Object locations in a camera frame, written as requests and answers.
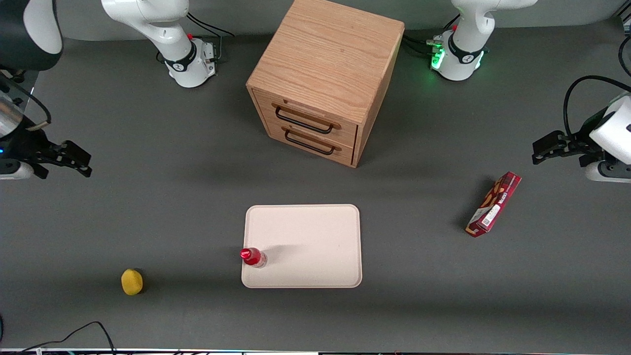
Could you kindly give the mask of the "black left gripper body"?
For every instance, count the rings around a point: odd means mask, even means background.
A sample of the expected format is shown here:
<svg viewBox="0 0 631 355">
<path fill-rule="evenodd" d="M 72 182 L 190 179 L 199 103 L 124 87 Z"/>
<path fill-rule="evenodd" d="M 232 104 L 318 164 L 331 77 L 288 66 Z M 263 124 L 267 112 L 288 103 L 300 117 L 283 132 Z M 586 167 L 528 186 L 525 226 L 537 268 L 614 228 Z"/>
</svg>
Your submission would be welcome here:
<svg viewBox="0 0 631 355">
<path fill-rule="evenodd" d="M 589 164 L 606 162 L 612 164 L 612 157 L 590 137 L 590 133 L 595 130 L 603 121 L 606 109 L 602 109 L 589 117 L 578 131 L 572 132 L 569 119 L 566 119 L 566 134 L 570 137 L 570 150 L 579 154 L 579 165 L 586 168 Z"/>
</svg>

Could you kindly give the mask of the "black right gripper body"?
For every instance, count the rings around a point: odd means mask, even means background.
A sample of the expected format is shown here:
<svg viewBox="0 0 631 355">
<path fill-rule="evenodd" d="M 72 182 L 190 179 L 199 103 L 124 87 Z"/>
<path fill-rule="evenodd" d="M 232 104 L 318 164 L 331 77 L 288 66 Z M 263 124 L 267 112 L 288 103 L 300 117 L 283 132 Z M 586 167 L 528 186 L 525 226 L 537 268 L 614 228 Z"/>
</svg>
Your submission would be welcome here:
<svg viewBox="0 0 631 355">
<path fill-rule="evenodd" d="M 0 147 L 2 179 L 45 179 L 49 171 L 42 164 L 60 154 L 60 144 L 52 143 L 42 130 L 14 130 L 1 138 Z"/>
</svg>

